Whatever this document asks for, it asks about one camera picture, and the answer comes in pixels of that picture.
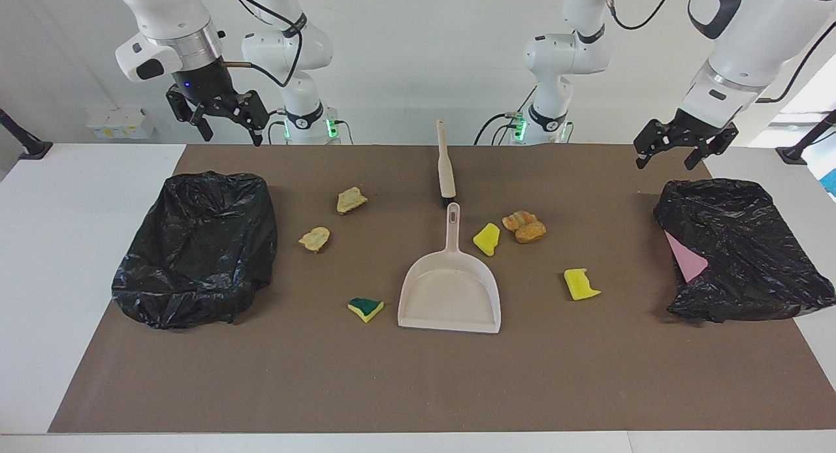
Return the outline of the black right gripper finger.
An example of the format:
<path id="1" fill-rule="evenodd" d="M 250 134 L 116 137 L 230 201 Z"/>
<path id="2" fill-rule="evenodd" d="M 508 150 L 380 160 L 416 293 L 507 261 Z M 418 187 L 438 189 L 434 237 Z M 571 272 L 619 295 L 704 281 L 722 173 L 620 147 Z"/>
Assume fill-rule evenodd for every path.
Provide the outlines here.
<path id="1" fill-rule="evenodd" d="M 165 98 L 169 102 L 175 118 L 180 123 L 188 123 L 188 125 L 194 126 L 200 132 L 201 138 L 205 142 L 211 141 L 213 131 L 209 123 L 205 120 L 205 108 L 203 105 L 199 103 L 197 107 L 192 106 L 178 86 L 170 86 L 167 93 L 165 93 Z"/>
<path id="2" fill-rule="evenodd" d="M 268 126 L 270 114 L 258 92 L 248 91 L 233 95 L 227 117 L 236 125 L 248 130 L 251 143 L 255 147 L 262 146 L 263 132 Z"/>

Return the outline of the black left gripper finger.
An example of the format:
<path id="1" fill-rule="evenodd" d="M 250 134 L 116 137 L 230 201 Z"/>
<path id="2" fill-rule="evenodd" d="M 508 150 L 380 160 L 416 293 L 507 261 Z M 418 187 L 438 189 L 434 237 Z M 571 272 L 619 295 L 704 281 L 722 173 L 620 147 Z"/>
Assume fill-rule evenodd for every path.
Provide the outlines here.
<path id="1" fill-rule="evenodd" d="M 710 140 L 698 140 L 690 155 L 684 160 L 684 167 L 693 170 L 703 159 L 711 155 L 722 155 L 737 138 L 738 130 L 722 130 Z"/>
<path id="2" fill-rule="evenodd" d="M 674 148 L 668 136 L 669 132 L 671 132 L 671 125 L 662 123 L 657 119 L 651 119 L 639 134 L 637 134 L 634 140 L 634 147 L 637 153 L 635 164 L 639 170 L 644 170 L 648 162 L 657 153 L 666 152 Z"/>

